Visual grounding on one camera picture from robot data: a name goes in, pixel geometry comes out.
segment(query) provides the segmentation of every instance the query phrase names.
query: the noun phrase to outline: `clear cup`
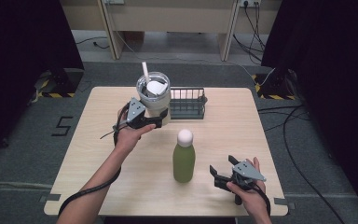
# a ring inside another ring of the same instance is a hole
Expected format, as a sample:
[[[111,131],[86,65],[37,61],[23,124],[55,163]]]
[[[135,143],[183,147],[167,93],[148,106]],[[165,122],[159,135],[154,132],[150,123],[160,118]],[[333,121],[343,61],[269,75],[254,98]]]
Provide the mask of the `clear cup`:
[[[150,118],[159,117],[160,113],[168,108],[168,115],[162,120],[162,125],[166,125],[171,120],[170,101],[171,101],[171,84],[170,80],[160,72],[149,72],[149,79],[161,84],[167,84],[167,88],[159,95],[150,94],[146,88],[145,76],[141,76],[136,83],[136,90],[141,97],[141,103],[146,106]]]

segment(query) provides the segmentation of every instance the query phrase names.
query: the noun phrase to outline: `black curtain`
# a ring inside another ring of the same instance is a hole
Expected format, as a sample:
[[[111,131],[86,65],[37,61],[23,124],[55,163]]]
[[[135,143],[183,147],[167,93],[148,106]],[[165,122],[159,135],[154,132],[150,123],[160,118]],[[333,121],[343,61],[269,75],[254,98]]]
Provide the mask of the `black curtain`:
[[[0,140],[21,115],[39,76],[83,69],[59,0],[0,1]]]
[[[319,2],[282,1],[262,64],[296,71],[321,137],[358,194],[358,4]]]

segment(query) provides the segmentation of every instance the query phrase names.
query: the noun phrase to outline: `green bottle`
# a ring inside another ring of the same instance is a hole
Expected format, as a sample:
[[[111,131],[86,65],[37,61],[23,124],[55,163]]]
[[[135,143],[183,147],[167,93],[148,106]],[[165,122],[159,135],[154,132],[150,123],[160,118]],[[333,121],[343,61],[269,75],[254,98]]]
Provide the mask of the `green bottle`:
[[[193,147],[193,133],[183,129],[178,134],[177,145],[173,151],[173,177],[180,183],[191,180],[196,161],[196,152]]]

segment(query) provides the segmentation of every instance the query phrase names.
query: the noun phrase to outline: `black wire basket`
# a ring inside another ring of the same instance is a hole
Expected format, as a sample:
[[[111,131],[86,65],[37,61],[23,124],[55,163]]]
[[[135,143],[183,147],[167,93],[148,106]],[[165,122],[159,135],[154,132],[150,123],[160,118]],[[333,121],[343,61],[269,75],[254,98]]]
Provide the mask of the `black wire basket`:
[[[203,88],[171,88],[171,119],[203,119],[207,101]]]

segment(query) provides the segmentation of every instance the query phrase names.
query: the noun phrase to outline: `white lid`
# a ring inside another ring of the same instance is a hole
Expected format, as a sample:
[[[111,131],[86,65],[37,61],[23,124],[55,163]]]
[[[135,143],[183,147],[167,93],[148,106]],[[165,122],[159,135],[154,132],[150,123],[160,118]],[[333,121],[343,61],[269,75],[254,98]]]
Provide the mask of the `white lid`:
[[[167,90],[167,87],[168,87],[167,83],[162,84],[157,81],[150,81],[146,86],[147,90],[156,96],[159,96],[163,92],[165,92],[165,90]]]
[[[193,133],[188,129],[183,129],[178,134],[178,144],[181,147],[193,145]]]

